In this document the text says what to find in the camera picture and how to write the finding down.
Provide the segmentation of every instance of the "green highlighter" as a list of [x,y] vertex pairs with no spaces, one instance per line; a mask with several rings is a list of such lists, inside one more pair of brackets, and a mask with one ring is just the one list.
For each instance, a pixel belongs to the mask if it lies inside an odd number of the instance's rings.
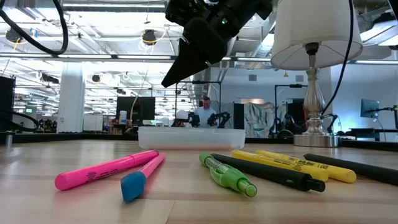
[[220,186],[232,188],[237,192],[243,192],[249,197],[257,194],[257,187],[239,170],[227,164],[218,162],[213,156],[203,153],[199,160],[203,166],[210,169],[211,178]]

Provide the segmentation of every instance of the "man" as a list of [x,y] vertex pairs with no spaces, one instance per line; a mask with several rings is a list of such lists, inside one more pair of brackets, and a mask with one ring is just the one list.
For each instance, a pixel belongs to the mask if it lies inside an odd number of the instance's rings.
[[210,108],[210,98],[209,97],[207,97],[207,96],[204,97],[202,99],[202,102],[203,102],[203,106],[198,107],[195,110],[195,114],[199,115],[199,119],[200,119],[199,128],[210,128],[210,126],[207,124],[207,119],[209,119],[209,117],[212,114],[217,114],[217,113],[215,110]]

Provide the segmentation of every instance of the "clear plastic container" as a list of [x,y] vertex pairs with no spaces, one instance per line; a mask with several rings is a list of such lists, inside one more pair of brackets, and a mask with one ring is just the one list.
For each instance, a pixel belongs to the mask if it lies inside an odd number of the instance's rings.
[[242,149],[245,130],[211,128],[140,127],[138,143],[143,149]]

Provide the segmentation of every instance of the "artwork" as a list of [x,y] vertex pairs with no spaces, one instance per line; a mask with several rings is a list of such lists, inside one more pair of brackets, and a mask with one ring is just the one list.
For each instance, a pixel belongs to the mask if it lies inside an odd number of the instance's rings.
[[[286,114],[286,106],[281,105],[278,117],[283,118]],[[268,138],[269,130],[274,124],[275,106],[273,103],[244,105],[244,128],[247,138]]]

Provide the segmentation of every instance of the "pillar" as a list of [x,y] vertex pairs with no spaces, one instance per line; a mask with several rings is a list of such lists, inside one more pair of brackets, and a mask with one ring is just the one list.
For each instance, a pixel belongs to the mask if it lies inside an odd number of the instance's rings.
[[82,66],[82,63],[63,63],[57,133],[83,131],[86,76]]

